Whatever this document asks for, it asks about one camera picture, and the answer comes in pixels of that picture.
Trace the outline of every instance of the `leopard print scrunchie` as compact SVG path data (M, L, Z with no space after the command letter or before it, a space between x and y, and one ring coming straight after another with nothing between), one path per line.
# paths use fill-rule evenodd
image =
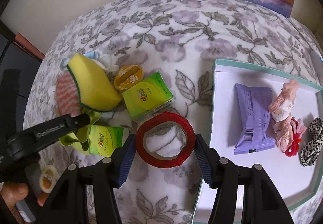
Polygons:
M309 132L313 136L311 140L302 150L301 165L312 166L315 164L319 152L323 147L323 121L317 117L308 126Z

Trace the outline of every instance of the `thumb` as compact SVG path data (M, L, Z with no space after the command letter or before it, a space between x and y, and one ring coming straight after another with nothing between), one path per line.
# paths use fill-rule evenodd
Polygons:
M25 183L5 182L0 194L7 207L12 210L16 202L27 197L28 187Z

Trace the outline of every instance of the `brand logo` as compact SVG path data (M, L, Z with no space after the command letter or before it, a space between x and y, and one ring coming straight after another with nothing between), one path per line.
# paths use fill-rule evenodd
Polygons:
M37 133L37 137L43 137L43 136L46 136L46 135L48 135L48 134L50 134L50 133L53 133L53 132L55 132L55 131L57 131L57 130L59 130L59 129L61 129L61 128L64 128L65 127L65 125L64 124L59 124L58 126L55 126L55 127L52 127L52 128L50 128L50 129L46 129L44 132L42 132L42 133Z
M100 146L100 147L103 147L103 145L104 145L103 137L104 137L104 136L100 133L100 136L99 136L99 146Z
M140 100L141 101L147 101L147 94L146 94L146 91L144 89L139 89L138 90L138 93L139 93L139 97L140 97Z

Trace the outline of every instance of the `red tape roll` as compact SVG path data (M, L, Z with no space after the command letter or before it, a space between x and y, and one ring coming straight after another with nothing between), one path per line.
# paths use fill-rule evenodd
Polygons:
M186 137L186 146L181 152L172 157L163 157L149 151L146 145L145 133L162 123L173 123L178 125ZM160 115L144 122L136 134L136 150L139 156L146 163L158 168L171 168L181 165L192 153L195 146L195 133L190 123L182 116L170 112L163 112Z

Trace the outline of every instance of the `red and white striped sponge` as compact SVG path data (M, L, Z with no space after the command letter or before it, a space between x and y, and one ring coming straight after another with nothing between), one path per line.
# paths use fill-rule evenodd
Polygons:
M78 90L68 71L57 78L55 94L59 115L71 114L74 117L81 114Z

